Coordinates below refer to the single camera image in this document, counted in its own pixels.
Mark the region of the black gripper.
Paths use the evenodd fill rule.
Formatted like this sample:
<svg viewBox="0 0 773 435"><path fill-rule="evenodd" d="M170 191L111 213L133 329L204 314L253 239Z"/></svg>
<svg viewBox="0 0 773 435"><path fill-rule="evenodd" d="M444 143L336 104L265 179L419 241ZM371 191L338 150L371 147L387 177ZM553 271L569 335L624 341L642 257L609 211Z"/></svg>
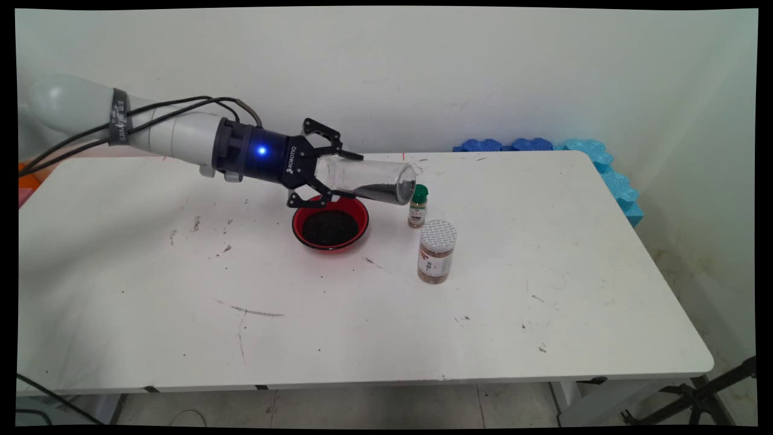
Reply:
<svg viewBox="0 0 773 435"><path fill-rule="evenodd" d="M316 158L339 156L362 161L364 156L345 150L341 134L314 119L304 119L302 129L304 136L321 136L329 145L314 147L302 135L279 134L222 118L213 144L213 168L229 182L248 177L283 185L288 190L286 204L290 208L322 209L341 198L356 198L353 193L332 189L317 179ZM301 198L297 190L304 185L317 192L318 199Z"/></svg>

